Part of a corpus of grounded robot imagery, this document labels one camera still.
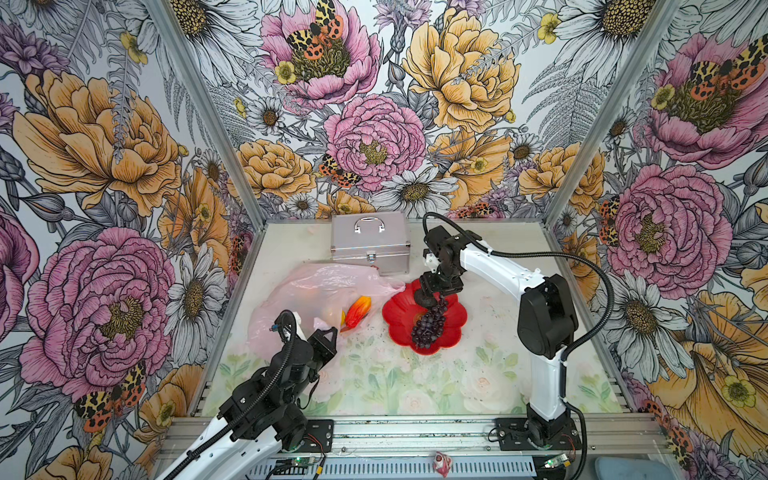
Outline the dark grape bunch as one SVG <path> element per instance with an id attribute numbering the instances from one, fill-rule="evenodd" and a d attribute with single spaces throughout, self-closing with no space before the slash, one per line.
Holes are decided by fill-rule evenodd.
<path id="1" fill-rule="evenodd" d="M 446 322 L 448 302 L 440 297 L 435 307 L 423 313 L 414 324 L 411 331 L 411 340 L 417 349 L 429 349 L 442 336 Z"/>

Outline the red flower-shaped plate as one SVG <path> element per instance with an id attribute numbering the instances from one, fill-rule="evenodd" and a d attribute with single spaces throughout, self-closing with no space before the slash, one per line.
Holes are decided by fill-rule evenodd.
<path id="1" fill-rule="evenodd" d="M 468 314 L 457 295 L 435 294 L 436 305 L 420 306 L 415 300 L 420 287 L 418 280 L 407 284 L 403 292 L 385 303 L 382 315 L 389 336 L 396 344 L 410 347 L 420 355 L 432 355 L 459 343 Z"/>

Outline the orange carrot-like fruit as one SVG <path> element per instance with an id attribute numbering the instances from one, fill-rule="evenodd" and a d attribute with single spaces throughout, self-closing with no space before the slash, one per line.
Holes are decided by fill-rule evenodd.
<path id="1" fill-rule="evenodd" d="M 342 312 L 341 332 L 348 332 L 357 328 L 368 316 L 372 308 L 372 298 L 359 297 L 346 311 Z"/>

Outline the pink plastic bag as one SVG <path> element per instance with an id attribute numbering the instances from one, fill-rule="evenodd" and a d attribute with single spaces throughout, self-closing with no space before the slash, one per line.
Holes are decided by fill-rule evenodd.
<path id="1" fill-rule="evenodd" d="M 382 276 L 374 267 L 338 263 L 304 263 L 293 269 L 256 307 L 250 317 L 246 345 L 262 359 L 269 359 L 282 347 L 280 336 L 270 328 L 279 314 L 290 310 L 298 315 L 299 331 L 310 336 L 317 329 L 347 327 L 350 308 L 361 297 L 371 299 L 363 323 L 405 283 Z"/>

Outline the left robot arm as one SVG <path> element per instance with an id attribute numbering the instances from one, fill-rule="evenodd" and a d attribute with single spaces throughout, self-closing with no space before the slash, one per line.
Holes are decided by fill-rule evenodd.
<path id="1" fill-rule="evenodd" d="M 337 353 L 338 330 L 291 335 L 250 379 L 236 387 L 217 416 L 160 479 L 243 479 L 256 464 L 298 449 L 309 421 L 298 400 Z"/>

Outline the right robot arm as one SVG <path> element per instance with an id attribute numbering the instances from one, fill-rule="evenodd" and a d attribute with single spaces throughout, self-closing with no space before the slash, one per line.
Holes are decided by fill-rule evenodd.
<path id="1" fill-rule="evenodd" d="M 437 339 L 438 318 L 447 314 L 444 299 L 463 289 L 461 275 L 470 271 L 518 300 L 517 335 L 531 355 L 533 391 L 526 406 L 530 443 L 551 446 L 571 429 L 566 406 L 565 350 L 578 329 L 572 295 L 565 279 L 544 276 L 504 258 L 482 240 L 451 235 L 441 229 L 424 238 L 424 263 L 413 297 L 427 311 L 412 338 L 419 347 Z"/>

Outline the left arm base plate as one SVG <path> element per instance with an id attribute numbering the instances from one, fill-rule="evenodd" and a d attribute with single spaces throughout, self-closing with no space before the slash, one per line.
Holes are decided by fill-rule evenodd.
<path id="1" fill-rule="evenodd" d="M 332 419 L 310 418 L 297 452 L 329 454 L 332 451 L 334 429 L 335 422 Z"/>

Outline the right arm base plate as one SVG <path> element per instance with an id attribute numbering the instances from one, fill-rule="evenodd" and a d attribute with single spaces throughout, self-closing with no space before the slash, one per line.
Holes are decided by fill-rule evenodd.
<path id="1" fill-rule="evenodd" d="M 577 426 L 568 415 L 553 421 L 501 417 L 494 420 L 494 428 L 502 451 L 576 451 L 582 447 Z"/>

